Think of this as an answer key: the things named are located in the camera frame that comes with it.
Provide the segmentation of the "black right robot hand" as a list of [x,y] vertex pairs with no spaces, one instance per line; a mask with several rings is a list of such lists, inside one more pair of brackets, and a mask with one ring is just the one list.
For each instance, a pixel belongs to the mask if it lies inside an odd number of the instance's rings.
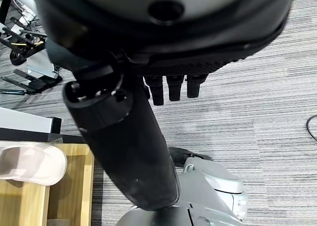
[[283,30],[292,0],[35,0],[52,63],[72,72],[62,97],[117,188],[147,211],[179,199],[177,175],[150,107],[188,80],[188,95],[219,68]]

